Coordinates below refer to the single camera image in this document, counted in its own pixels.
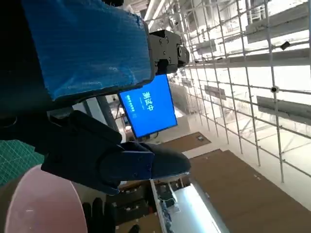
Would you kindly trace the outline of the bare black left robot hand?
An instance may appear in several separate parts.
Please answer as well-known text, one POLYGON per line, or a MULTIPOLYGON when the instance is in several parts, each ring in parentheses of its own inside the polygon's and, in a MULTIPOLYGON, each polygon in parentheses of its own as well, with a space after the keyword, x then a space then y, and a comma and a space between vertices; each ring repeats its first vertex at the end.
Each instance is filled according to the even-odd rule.
POLYGON ((75 110, 50 111, 140 88, 189 63, 179 35, 149 32, 120 3, 3 0, 0 3, 0 137, 45 159, 50 174, 115 195, 122 181, 185 174, 188 158, 119 132, 75 110))

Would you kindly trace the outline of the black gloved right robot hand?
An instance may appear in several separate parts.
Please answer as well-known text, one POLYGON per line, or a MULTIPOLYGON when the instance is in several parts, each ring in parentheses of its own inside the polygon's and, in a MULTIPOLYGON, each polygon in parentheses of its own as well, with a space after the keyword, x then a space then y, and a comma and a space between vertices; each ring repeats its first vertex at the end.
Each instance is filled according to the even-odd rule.
POLYGON ((82 204, 88 233, 114 233, 116 231, 116 220, 114 206, 103 202, 99 197, 93 203, 82 204))

